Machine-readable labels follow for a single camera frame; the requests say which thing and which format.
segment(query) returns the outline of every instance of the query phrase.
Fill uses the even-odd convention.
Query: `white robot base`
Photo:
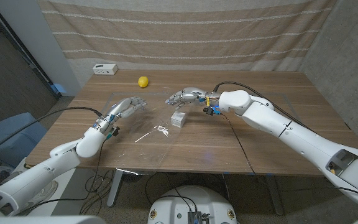
[[[220,194],[206,187],[187,185],[177,187],[156,200],[149,213],[148,224],[236,224],[232,205]]]

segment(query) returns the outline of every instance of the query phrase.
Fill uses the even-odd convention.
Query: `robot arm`
[[[272,104],[266,99],[250,96],[242,90],[218,94],[196,88],[185,88],[171,96],[166,103],[169,105],[179,103],[183,106],[195,100],[207,102],[207,108],[204,109],[207,114],[217,113],[216,110],[228,112],[232,109],[250,126],[279,138],[308,159],[335,186],[353,190],[354,192],[341,191],[358,203],[358,149],[322,138],[275,112]]]
[[[57,146],[50,151],[50,158],[23,172],[0,186],[0,209],[10,205],[11,210],[0,216],[13,216],[39,193],[49,182],[80,164],[80,157],[95,155],[105,139],[118,134],[114,122],[130,116],[146,105],[138,97],[126,98],[113,105],[105,116],[99,117],[84,137]]]

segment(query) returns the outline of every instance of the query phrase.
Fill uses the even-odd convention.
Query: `blue chair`
[[[30,113],[22,113],[0,121],[0,141],[34,120]],[[0,145],[0,161],[16,167],[30,154],[46,132],[38,122],[19,132]]]

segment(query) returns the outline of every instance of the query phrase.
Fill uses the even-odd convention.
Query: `table leg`
[[[119,189],[119,185],[121,183],[122,173],[123,173],[123,171],[117,170],[117,169],[114,173],[114,177],[112,178],[112,184],[111,184],[109,198],[107,199],[108,207],[113,207],[114,204],[116,203],[118,189]]]
[[[277,215],[284,215],[283,205],[281,203],[280,193],[278,192],[278,187],[276,179],[273,175],[265,176],[268,191],[270,192],[270,197],[272,198],[273,206],[275,213]]]

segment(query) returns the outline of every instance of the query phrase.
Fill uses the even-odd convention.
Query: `cable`
[[[358,194],[358,191],[356,190],[352,190],[352,189],[347,189],[345,187],[310,187],[310,188],[305,188],[305,189],[291,189],[291,190],[281,190],[282,192],[290,192],[290,191],[302,191],[302,190],[315,190],[315,189],[338,189],[338,190],[347,190],[353,193]]]
[[[227,183],[226,183],[226,179],[224,178],[224,174],[222,174],[222,177],[223,177],[223,181],[224,181],[224,186],[226,187],[227,200],[230,200],[229,189],[227,187]]]
[[[285,110],[281,109],[281,107],[277,106],[275,103],[273,103],[272,101],[270,101],[268,98],[264,97],[262,94],[260,94],[258,91],[254,90],[253,88],[247,86],[247,85],[244,85],[242,83],[238,83],[238,82],[232,82],[232,81],[227,81],[227,82],[221,82],[219,84],[217,84],[214,88],[214,92],[217,92],[218,88],[220,85],[222,84],[234,84],[234,85],[239,85],[239,86],[242,86],[250,91],[252,91],[253,93],[255,93],[256,95],[258,95],[259,97],[261,98],[265,98],[267,101],[271,102],[272,105],[278,109],[279,111],[281,111],[285,116],[287,116],[288,118],[292,119],[293,121],[295,121],[296,123],[298,123],[300,126],[304,127],[304,128],[307,128],[309,129],[310,131],[314,132],[312,129],[310,129],[309,127],[307,127],[305,124],[303,124],[300,120],[294,118],[292,115],[290,115],[289,113],[287,113]]]
[[[165,196],[161,196],[161,197],[157,198],[156,200],[158,200],[158,199],[160,199],[160,198],[165,198],[165,197],[177,197],[177,198],[182,198],[183,200],[184,200],[184,198],[185,198],[185,199],[188,199],[188,200],[191,200],[191,202],[193,202],[194,208],[195,208],[195,210],[196,210],[196,212],[197,212],[197,206],[196,206],[196,204],[194,203],[194,201],[193,201],[191,198],[182,197],[182,196],[177,196],[177,195],[165,195]]]
[[[93,191],[94,193],[96,193],[96,195],[92,196],[91,198],[89,198],[87,201],[85,201],[80,209],[80,215],[84,215],[88,212],[88,210],[97,202],[97,201],[100,201],[100,204],[99,204],[99,210],[97,212],[97,214],[100,212],[101,210],[101,201],[103,198],[105,198],[105,196],[107,196],[109,193],[110,193],[110,189],[111,189],[111,184],[112,184],[112,177],[114,176],[114,173],[112,172],[111,173],[111,177],[107,177],[107,174],[108,172],[107,171],[103,176],[100,176],[98,175],[99,178],[102,178],[102,183],[100,183],[100,185]],[[109,179],[109,183],[104,187],[102,188],[99,192],[97,192],[97,190],[100,188],[100,186],[102,186],[103,184],[103,180],[104,179]]]
[[[43,115],[42,117],[30,122],[29,124],[19,128],[18,130],[16,130],[15,132],[13,132],[12,134],[10,134],[8,137],[4,138],[2,141],[0,141],[0,145],[4,144],[6,141],[8,141],[10,138],[12,138],[13,136],[15,136],[17,133],[23,131],[24,129],[28,128],[29,126],[35,124],[36,122],[52,115],[52,114],[55,114],[57,112],[61,112],[61,111],[65,111],[65,110],[90,110],[90,111],[93,111],[94,113],[96,113],[96,115],[98,116],[102,116],[102,114],[95,110],[95,109],[92,109],[92,108],[89,108],[89,107],[84,107],[84,106],[75,106],[75,107],[69,107],[69,108],[63,108],[63,109],[60,109],[60,110],[56,110],[54,112],[51,112],[49,114],[46,114],[46,115]]]
[[[145,191],[145,194],[146,194],[147,201],[149,201],[149,204],[151,204],[151,205],[153,205],[153,203],[150,201],[149,195],[147,194],[147,184],[149,184],[149,181],[151,180],[152,177],[154,177],[155,175],[157,175],[157,174],[159,174],[159,173],[163,173],[163,172],[157,172],[157,173],[153,174],[153,175],[147,180],[147,182],[146,182],[146,184],[145,184],[145,187],[144,187],[144,191]],[[183,199],[183,201],[187,204],[187,206],[189,206],[189,210],[192,212],[190,205],[189,205],[189,204],[187,203],[187,201],[185,200],[186,197],[182,197],[182,196],[179,194],[179,191],[177,190],[177,188],[176,188],[176,187],[173,187],[173,185],[172,185],[172,183],[171,183],[171,181],[170,181],[170,179],[169,179],[168,174],[166,174],[166,173],[163,173],[163,174],[165,174],[165,175],[167,176],[167,179],[168,179],[169,184],[171,185],[171,188],[173,188],[173,189],[176,190],[178,196],[175,196],[175,197],[181,197],[181,198]]]
[[[169,179],[169,176],[168,176],[168,174],[167,173],[164,173],[166,176],[167,176],[167,179],[168,179],[168,182],[169,182],[169,184],[171,185],[171,187],[173,187],[173,185],[172,185],[172,183],[171,183],[171,180]],[[190,205],[187,203],[187,201],[179,194],[179,191],[178,191],[178,189],[177,188],[175,188],[175,191],[178,193],[178,195],[183,199],[183,201],[187,204],[187,206],[189,206],[189,209],[190,209],[190,211],[191,211],[191,207],[190,207]]]
[[[252,167],[252,165],[251,165],[251,163],[250,163],[250,161],[249,161],[249,159],[248,159],[248,156],[247,156],[247,154],[246,154],[246,151],[244,150],[244,147],[242,147],[242,144],[241,144],[241,142],[240,142],[240,139],[239,139],[239,137],[237,136],[237,133],[236,133],[236,131],[234,130],[233,125],[231,124],[229,118],[227,118],[227,116],[226,116],[225,114],[222,114],[222,115],[227,119],[228,123],[230,124],[230,127],[231,127],[231,129],[232,129],[232,131],[233,131],[233,133],[234,133],[234,136],[236,137],[238,143],[240,144],[240,147],[241,147],[241,149],[242,149],[242,152],[243,152],[244,155],[246,156],[248,166],[251,168],[252,173],[254,173],[254,175],[256,176],[256,178],[258,178],[259,181],[261,181],[261,183],[263,183],[264,185],[267,185],[267,184],[266,184],[263,180],[261,180],[261,179],[259,178],[259,176],[255,173],[254,168]]]
[[[96,180],[96,176],[97,176],[97,173],[98,173],[98,170],[99,170],[99,164],[100,164],[100,158],[101,158],[101,154],[102,154],[103,144],[106,142],[106,140],[107,139],[105,139],[103,141],[102,146],[100,147],[98,166],[96,167],[96,172],[95,172],[95,174],[93,176],[92,186],[93,186],[93,184],[94,184],[94,182]],[[22,214],[24,214],[26,212],[32,211],[33,209],[35,209],[35,208],[37,208],[37,207],[39,207],[39,206],[41,206],[43,204],[50,203],[50,202],[86,200],[89,197],[90,193],[91,193],[91,191],[88,192],[88,194],[86,195],[85,198],[61,198],[61,199],[54,199],[54,200],[48,200],[48,201],[45,201],[45,202],[40,202],[40,203],[37,203],[37,204],[35,204],[35,205],[33,205],[33,206],[31,206],[31,207],[19,212],[16,215],[17,216],[22,215]]]

